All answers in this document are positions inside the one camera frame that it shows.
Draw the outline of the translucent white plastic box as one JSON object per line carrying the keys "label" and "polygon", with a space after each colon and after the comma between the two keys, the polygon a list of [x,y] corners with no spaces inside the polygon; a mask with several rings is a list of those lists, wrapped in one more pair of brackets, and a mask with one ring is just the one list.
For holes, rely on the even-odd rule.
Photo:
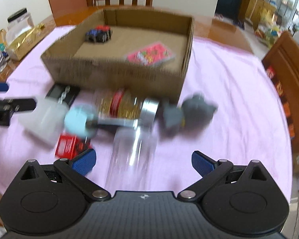
{"label": "translucent white plastic box", "polygon": [[50,97],[36,97],[35,101],[36,108],[19,115],[18,121],[30,134],[54,147],[64,130],[64,118],[70,108],[66,103],[59,103]]}

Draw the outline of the clear plastic jar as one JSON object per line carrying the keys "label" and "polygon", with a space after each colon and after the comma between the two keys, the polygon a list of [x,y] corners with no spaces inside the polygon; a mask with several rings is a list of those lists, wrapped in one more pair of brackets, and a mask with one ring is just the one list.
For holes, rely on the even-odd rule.
{"label": "clear plastic jar", "polygon": [[114,195],[119,190],[149,190],[156,137],[145,127],[117,130],[105,189]]}

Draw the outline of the blue toy train car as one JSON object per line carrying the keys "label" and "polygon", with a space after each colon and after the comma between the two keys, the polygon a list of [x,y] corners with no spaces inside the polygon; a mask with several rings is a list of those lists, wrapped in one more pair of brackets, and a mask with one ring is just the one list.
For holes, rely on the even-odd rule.
{"label": "blue toy train car", "polygon": [[85,34],[85,41],[90,43],[105,43],[112,38],[112,29],[108,25],[99,25]]}

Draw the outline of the clear refill case with label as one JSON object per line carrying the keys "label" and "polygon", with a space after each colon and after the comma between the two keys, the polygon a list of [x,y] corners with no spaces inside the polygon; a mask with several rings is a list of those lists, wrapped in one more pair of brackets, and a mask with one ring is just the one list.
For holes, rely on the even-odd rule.
{"label": "clear refill case with label", "polygon": [[161,42],[147,45],[125,56],[126,61],[143,66],[158,67],[172,61],[175,53]]}

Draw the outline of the red toy train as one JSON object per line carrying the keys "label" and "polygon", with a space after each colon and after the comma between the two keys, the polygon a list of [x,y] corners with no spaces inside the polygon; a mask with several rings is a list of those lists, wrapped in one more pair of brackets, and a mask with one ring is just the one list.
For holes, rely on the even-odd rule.
{"label": "red toy train", "polygon": [[90,139],[82,139],[76,135],[65,133],[59,136],[55,156],[59,159],[67,158],[71,160],[90,148],[92,148]]}

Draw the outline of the gold tissue pack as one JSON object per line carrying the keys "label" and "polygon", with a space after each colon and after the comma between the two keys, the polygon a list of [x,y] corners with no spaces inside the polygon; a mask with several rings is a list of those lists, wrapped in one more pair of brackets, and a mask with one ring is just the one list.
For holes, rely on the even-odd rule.
{"label": "gold tissue pack", "polygon": [[19,23],[8,32],[0,30],[0,44],[4,44],[10,59],[20,61],[46,36],[47,27],[44,23],[36,26]]}

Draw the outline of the mint green earbud case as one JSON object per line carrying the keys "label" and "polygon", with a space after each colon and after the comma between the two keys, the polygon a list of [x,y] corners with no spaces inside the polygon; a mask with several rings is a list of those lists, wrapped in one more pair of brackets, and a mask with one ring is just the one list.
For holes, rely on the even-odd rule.
{"label": "mint green earbud case", "polygon": [[98,116],[96,108],[89,104],[75,105],[64,118],[65,132],[79,138],[91,139],[96,135],[95,128],[86,128],[86,122]]}

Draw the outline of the black digital pocket scale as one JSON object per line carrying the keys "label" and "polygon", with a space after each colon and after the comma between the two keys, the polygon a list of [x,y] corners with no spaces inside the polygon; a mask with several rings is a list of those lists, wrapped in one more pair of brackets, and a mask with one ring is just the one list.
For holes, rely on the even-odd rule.
{"label": "black digital pocket scale", "polygon": [[80,90],[77,86],[55,83],[46,97],[56,99],[59,103],[65,103],[68,107],[71,107]]}

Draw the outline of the grey cat figurine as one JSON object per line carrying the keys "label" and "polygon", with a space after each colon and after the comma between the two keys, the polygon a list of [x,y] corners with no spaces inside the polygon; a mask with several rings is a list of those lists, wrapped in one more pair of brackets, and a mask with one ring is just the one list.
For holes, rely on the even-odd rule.
{"label": "grey cat figurine", "polygon": [[212,121],[218,105],[209,103],[201,93],[184,99],[181,105],[163,100],[158,109],[160,140],[172,140],[178,135],[197,136]]}

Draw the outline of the pink tablecloth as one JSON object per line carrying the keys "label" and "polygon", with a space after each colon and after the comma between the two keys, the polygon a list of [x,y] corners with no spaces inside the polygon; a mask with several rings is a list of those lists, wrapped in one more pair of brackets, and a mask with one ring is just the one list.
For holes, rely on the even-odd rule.
{"label": "pink tablecloth", "polygon": [[[1,93],[0,98],[44,98],[53,80],[40,56],[73,28],[54,29],[9,77],[10,89],[6,94]],[[191,165],[192,152],[199,150],[210,158],[228,159],[235,165],[260,160],[290,201],[293,171],[288,124],[261,61],[245,51],[194,38],[179,103],[195,93],[203,94],[205,101],[217,105],[212,121],[199,133],[184,132],[172,138],[164,137],[160,123],[155,123],[153,133],[158,143],[146,190],[173,190],[177,194],[200,179]],[[1,194],[28,159],[37,159],[40,164],[55,161],[55,149],[25,132],[18,115],[21,114],[11,118],[9,127],[0,126]],[[91,141],[97,162],[87,177],[104,188],[112,141],[112,136],[102,131]]]}

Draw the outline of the black lid plastic jar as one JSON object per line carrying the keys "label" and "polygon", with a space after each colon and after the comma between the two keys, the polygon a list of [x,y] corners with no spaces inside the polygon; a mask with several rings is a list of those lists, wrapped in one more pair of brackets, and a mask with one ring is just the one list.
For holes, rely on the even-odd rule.
{"label": "black lid plastic jar", "polygon": [[22,8],[10,15],[7,18],[7,22],[8,31],[6,39],[8,43],[11,43],[15,38],[34,27],[31,13],[27,11],[27,8]]}

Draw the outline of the bottle of yellow capsules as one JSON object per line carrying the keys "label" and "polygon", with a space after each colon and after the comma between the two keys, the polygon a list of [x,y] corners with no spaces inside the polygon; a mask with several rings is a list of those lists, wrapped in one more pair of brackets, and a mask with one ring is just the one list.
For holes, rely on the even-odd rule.
{"label": "bottle of yellow capsules", "polygon": [[94,94],[94,103],[101,116],[139,120],[143,126],[152,127],[159,101],[133,96],[129,90],[102,90]]}

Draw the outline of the wooden chair at right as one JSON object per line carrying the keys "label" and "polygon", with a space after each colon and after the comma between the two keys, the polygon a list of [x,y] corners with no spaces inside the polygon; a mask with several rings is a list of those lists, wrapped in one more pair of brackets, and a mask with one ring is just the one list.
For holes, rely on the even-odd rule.
{"label": "wooden chair at right", "polygon": [[262,59],[264,67],[273,67],[281,81],[291,110],[295,138],[292,140],[292,153],[299,153],[299,45],[285,31]]}

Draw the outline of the cardboard box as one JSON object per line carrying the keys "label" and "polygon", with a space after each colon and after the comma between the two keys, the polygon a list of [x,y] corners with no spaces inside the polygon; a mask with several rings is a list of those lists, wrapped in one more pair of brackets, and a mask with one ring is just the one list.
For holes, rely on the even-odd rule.
{"label": "cardboard box", "polygon": [[[105,43],[85,41],[85,34],[99,25],[112,29]],[[68,34],[56,40],[42,55],[57,83],[87,90],[128,89],[139,97],[168,99],[176,103],[190,61],[194,18],[150,7],[118,7],[98,10]],[[161,42],[175,53],[162,66],[141,66],[125,56]]]}

